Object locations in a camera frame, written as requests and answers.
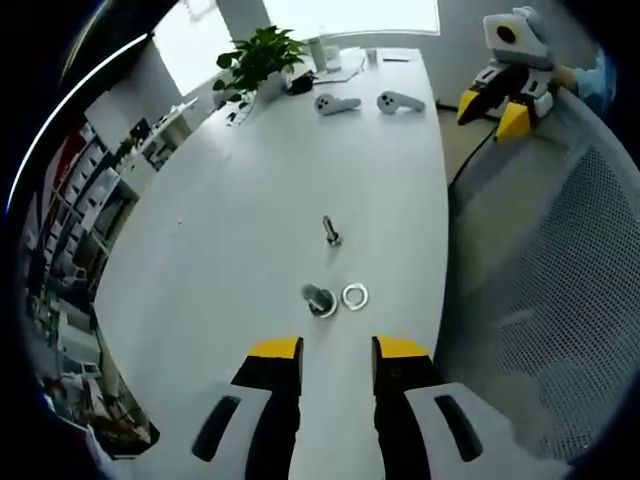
white table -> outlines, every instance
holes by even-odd
[[[447,262],[436,109],[419,54],[400,53],[411,62],[282,98],[240,127],[214,115],[136,205],[95,305],[122,377],[160,430],[130,464],[140,475],[206,477],[190,448],[213,405],[198,394],[229,382],[257,342],[301,336],[290,478],[382,478],[371,337],[408,337],[433,352]],[[387,89],[424,100],[426,111],[382,115],[376,98]],[[358,96],[362,108],[319,117],[322,92]],[[343,236],[337,250],[324,214]],[[320,320],[301,298],[307,282],[336,294],[361,282],[369,303]]]

green plant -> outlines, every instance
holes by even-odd
[[[218,80],[214,91],[233,90],[230,102],[241,102],[247,93],[258,90],[260,83],[273,72],[293,71],[296,63],[302,62],[302,42],[289,37],[292,30],[278,27],[259,28],[249,40],[234,42],[233,52],[223,53],[216,62],[220,68],[230,69],[233,80],[229,83]]]

window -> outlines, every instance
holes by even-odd
[[[220,71],[218,55],[233,50],[220,10],[216,7],[198,13],[197,19],[192,18],[187,7],[178,3],[154,31],[153,41],[182,95],[214,77]]]
[[[264,0],[271,23],[294,30],[298,39],[366,31],[440,33],[438,0]]]

floor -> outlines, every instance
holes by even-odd
[[[447,183],[451,184],[462,164],[495,128],[496,123],[480,119],[461,127],[456,121],[456,112],[449,110],[439,110],[438,120],[444,148]]]

